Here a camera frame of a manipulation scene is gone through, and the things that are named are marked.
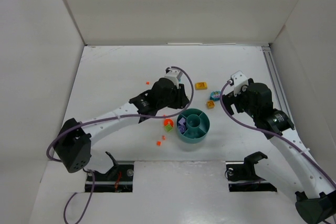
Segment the orange round dome lego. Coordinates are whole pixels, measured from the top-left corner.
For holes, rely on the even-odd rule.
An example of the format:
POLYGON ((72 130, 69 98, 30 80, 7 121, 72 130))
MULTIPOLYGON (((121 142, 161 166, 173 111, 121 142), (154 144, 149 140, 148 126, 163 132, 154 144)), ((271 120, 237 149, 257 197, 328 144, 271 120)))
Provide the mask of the orange round dome lego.
POLYGON ((171 127, 173 127, 174 126, 174 122, 173 122, 173 120, 167 118, 167 119, 164 120, 163 125, 164 126, 170 125, 171 127))

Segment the lime green square lego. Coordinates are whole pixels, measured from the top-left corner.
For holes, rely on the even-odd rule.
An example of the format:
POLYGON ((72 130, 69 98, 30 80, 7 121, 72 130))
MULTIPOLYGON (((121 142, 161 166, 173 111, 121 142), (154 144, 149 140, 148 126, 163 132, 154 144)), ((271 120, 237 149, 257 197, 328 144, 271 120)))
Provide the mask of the lime green square lego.
POLYGON ((165 130, 167 131, 167 132, 170 132, 170 131, 172 131, 173 130, 173 127, 171 126, 171 125, 166 125, 165 127, 165 130))

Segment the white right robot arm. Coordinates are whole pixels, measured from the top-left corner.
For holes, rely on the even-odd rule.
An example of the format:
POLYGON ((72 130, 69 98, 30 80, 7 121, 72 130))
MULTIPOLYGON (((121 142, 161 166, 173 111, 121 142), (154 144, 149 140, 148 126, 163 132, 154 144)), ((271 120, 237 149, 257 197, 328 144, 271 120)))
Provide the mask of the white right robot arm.
POLYGON ((317 164, 301 141, 288 140, 286 130, 295 126, 289 116, 274 108, 272 92, 264 83, 254 82, 242 73, 235 73, 226 83, 232 86, 229 94, 220 93, 220 103, 232 118, 234 113, 246 113, 254 126, 281 153, 295 177, 290 177, 271 163, 262 152, 252 153, 240 164, 226 168, 231 182, 266 180, 282 191, 295 204, 305 223, 327 222, 335 218, 335 181, 317 164))

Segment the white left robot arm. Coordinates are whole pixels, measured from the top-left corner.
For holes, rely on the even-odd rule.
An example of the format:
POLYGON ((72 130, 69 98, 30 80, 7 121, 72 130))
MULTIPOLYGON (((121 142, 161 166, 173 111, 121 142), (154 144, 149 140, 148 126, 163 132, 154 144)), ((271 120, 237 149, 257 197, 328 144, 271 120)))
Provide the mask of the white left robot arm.
POLYGON ((184 84, 174 84, 168 78, 160 78, 150 90, 92 121, 68 119, 52 147, 69 173, 86 168, 104 174, 109 172, 109 168, 103 168, 102 164, 112 157, 109 154, 95 157, 91 151, 92 146, 124 127, 157 118, 157 112, 161 109, 184 109, 189 102, 184 84))

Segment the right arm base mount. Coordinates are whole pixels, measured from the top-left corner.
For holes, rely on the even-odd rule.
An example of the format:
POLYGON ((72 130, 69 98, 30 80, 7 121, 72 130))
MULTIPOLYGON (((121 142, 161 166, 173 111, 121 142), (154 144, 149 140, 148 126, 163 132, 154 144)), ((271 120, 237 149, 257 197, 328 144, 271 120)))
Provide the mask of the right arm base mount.
POLYGON ((228 180, 229 192, 277 192, 274 185, 255 172, 255 165, 267 158, 262 152, 255 152, 246 156, 243 161, 226 161, 224 176, 228 180))

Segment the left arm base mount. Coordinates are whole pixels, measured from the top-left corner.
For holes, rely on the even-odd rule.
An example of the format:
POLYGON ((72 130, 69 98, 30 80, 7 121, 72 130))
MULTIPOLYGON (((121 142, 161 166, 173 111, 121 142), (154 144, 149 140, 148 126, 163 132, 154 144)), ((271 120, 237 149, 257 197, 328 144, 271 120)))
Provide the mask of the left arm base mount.
POLYGON ((134 162, 117 161, 109 152, 93 152, 88 165, 85 192, 131 193, 133 191, 134 162))

